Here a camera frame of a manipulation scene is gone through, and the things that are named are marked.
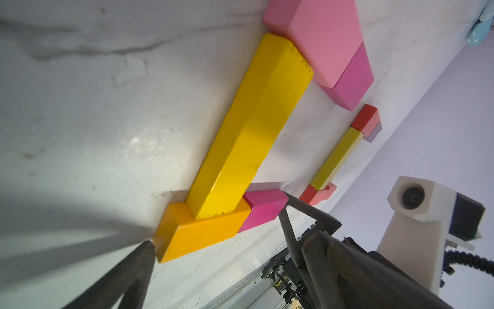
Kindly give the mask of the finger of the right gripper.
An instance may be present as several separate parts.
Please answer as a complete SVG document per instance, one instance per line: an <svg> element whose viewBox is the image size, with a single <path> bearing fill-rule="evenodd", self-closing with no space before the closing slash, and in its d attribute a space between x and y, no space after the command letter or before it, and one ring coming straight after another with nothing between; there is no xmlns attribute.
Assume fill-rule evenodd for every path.
<svg viewBox="0 0 494 309"><path fill-rule="evenodd" d="M342 223L330 214L301 201L291 194L287 192L284 192L284 194L288 197L288 201L279 213L279 221L289 253L292 257L292 261L297 268L298 273L301 275L307 289L304 300L301 301L301 303L303 305L308 305L309 308L322 308L316 294L315 283L311 279L302 254L302 246L304 242L316 232L323 232L333 235L339 228L341 228ZM289 208L294 209L298 214L303 214L306 218L309 218L311 220L311 226L307 226L304 230L297 232L293 228L292 221L289 218Z"/></svg>

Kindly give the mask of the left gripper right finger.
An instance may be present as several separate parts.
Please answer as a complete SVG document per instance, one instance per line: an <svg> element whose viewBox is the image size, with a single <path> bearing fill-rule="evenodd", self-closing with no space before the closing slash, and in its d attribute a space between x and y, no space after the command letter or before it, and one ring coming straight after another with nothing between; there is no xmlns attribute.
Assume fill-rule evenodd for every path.
<svg viewBox="0 0 494 309"><path fill-rule="evenodd" d="M434 293L366 254L317 232L301 246L317 308L450 308Z"/></svg>

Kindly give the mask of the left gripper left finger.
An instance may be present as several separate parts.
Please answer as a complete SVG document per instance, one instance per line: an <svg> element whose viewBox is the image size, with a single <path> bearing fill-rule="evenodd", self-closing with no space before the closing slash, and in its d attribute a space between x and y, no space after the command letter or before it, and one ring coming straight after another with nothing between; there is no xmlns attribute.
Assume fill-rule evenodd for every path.
<svg viewBox="0 0 494 309"><path fill-rule="evenodd" d="M155 248L144 241L66 308L142 308L155 263Z"/></svg>

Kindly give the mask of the red block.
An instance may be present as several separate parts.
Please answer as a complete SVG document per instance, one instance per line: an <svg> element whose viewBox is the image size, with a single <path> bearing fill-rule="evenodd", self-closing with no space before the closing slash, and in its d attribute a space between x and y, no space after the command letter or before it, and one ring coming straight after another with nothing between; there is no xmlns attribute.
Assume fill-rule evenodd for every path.
<svg viewBox="0 0 494 309"><path fill-rule="evenodd" d="M312 185L308 185L301 194L299 200L311 206L316 206L324 200L328 200L337 190L337 186L329 182L325 189L316 190Z"/></svg>
<svg viewBox="0 0 494 309"><path fill-rule="evenodd" d="M351 124L351 127L360 131L364 138L368 138L380 122L378 108L370 104L364 104Z"/></svg>

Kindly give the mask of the magenta block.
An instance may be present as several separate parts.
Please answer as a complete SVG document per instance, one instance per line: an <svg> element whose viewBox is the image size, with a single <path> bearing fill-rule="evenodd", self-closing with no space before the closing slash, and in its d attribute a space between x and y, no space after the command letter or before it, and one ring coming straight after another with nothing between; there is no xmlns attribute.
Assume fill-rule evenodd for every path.
<svg viewBox="0 0 494 309"><path fill-rule="evenodd" d="M342 76L333 88L319 87L338 106L353 111L374 82L365 43L357 49Z"/></svg>
<svg viewBox="0 0 494 309"><path fill-rule="evenodd" d="M247 192L243 199L250 206L251 212L239 233L275 220L288 202L288 197L280 189Z"/></svg>

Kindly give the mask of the orange block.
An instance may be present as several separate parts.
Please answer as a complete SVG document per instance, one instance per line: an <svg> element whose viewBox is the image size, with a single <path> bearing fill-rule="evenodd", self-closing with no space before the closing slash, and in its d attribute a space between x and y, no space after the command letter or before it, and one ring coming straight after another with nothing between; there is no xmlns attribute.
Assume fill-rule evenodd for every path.
<svg viewBox="0 0 494 309"><path fill-rule="evenodd" d="M241 199L234 212L196 220L185 202L168 205L153 237L158 262L166 263L233 238L250 212L248 203Z"/></svg>

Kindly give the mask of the purple block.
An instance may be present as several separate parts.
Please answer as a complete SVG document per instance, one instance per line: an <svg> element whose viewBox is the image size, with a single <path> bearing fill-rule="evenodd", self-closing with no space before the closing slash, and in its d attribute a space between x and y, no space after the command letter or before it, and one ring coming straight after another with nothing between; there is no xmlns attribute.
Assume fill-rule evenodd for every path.
<svg viewBox="0 0 494 309"><path fill-rule="evenodd" d="M371 134L367 137L364 137L364 140L371 143L375 138L376 136L380 133L380 131L382 130L382 123L379 122L376 127L373 129L373 131L371 132Z"/></svg>

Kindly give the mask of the yellow large block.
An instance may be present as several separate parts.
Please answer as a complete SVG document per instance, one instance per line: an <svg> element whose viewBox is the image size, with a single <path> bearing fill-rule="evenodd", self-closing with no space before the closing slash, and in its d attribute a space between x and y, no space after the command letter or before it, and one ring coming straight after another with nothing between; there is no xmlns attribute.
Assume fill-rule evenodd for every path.
<svg viewBox="0 0 494 309"><path fill-rule="evenodd" d="M234 211L313 76L289 39L262 38L186 199L196 219Z"/></svg>

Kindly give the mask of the light pink block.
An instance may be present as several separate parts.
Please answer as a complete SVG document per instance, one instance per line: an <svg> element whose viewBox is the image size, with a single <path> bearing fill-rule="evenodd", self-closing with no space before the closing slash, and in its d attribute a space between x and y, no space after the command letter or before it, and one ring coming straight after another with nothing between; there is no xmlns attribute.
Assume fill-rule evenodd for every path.
<svg viewBox="0 0 494 309"><path fill-rule="evenodd" d="M353 0L271 0L262 22L293 42L326 88L336 86L364 42Z"/></svg>

